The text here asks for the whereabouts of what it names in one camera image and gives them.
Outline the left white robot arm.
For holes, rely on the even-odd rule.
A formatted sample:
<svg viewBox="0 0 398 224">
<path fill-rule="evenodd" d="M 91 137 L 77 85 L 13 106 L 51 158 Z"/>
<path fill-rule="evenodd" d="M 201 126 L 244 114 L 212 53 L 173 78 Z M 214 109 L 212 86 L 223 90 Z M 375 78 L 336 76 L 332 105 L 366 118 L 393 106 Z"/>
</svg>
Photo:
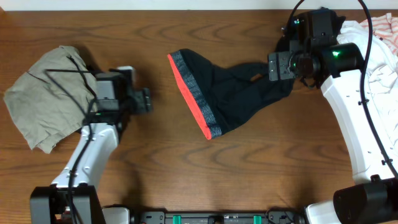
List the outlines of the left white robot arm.
<svg viewBox="0 0 398 224">
<path fill-rule="evenodd" d="M 83 121 L 80 141 L 67 165 L 50 186 L 36 187 L 30 195 L 32 223 L 132 223 L 128 208 L 102 207 L 97 186 L 110 155 L 118 147 L 125 119 L 152 109 L 147 88 L 128 88 L 117 94 L 101 90 Z"/>
</svg>

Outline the black leggings with red waistband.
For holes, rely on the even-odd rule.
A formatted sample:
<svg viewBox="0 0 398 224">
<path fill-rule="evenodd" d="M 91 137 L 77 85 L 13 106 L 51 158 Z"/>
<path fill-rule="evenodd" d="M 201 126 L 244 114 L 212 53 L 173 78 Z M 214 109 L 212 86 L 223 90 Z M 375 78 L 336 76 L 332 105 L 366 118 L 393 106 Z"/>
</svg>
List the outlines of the black leggings with red waistband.
<svg viewBox="0 0 398 224">
<path fill-rule="evenodd" d="M 167 56 L 195 121 L 207 139 L 222 136 L 290 95 L 293 80 L 270 81 L 263 62 L 219 67 L 190 49 Z"/>
</svg>

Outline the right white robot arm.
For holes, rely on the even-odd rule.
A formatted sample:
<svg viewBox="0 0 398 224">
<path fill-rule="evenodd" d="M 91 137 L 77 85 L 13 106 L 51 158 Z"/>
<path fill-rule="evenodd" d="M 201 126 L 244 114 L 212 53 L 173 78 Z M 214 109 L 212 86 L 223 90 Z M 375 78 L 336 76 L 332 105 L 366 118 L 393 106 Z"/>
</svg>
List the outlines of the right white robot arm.
<svg viewBox="0 0 398 224">
<path fill-rule="evenodd" d="M 354 185 L 329 201 L 305 208 L 307 223 L 384 223 L 397 220 L 397 155 L 362 75 L 364 59 L 354 43 L 309 46 L 293 40 L 290 49 L 268 55 L 269 78 L 314 78 L 330 104 L 351 160 Z"/>
</svg>

